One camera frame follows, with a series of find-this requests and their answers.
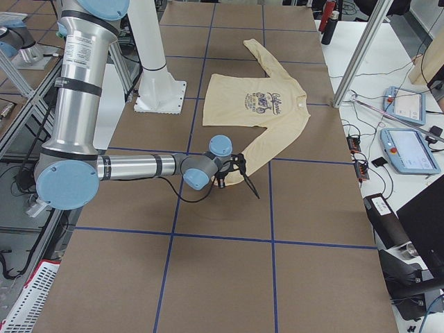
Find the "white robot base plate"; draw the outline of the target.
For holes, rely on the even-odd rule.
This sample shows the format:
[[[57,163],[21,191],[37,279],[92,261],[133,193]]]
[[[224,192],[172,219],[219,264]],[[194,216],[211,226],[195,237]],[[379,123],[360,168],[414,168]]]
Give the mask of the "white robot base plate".
[[[135,104],[136,112],[180,114],[187,82],[175,80],[165,67],[158,71],[143,70]]]

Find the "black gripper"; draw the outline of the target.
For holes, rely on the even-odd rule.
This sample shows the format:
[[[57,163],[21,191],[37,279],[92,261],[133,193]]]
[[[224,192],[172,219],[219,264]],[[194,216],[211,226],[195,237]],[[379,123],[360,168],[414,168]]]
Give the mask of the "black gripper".
[[[215,174],[215,179],[219,189],[225,187],[225,177],[231,173],[238,171],[243,177],[245,183],[256,196],[260,199],[259,193],[251,179],[246,174],[246,160],[243,154],[232,154],[231,157],[222,164],[221,169]]]

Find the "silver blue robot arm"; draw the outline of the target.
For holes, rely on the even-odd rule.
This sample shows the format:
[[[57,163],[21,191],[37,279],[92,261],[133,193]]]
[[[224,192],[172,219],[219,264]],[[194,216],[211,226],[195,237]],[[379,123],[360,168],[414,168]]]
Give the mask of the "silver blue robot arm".
[[[181,111],[186,82],[168,71],[153,1],[61,1],[60,24],[66,29],[55,123],[43,144],[34,178],[39,203],[73,210],[89,203],[100,181],[166,179],[179,175],[195,190],[225,187],[234,172],[246,176],[246,160],[232,152],[224,135],[214,136],[197,156],[101,155],[93,141],[109,48],[116,43],[120,21],[127,17],[142,70],[138,112]]]

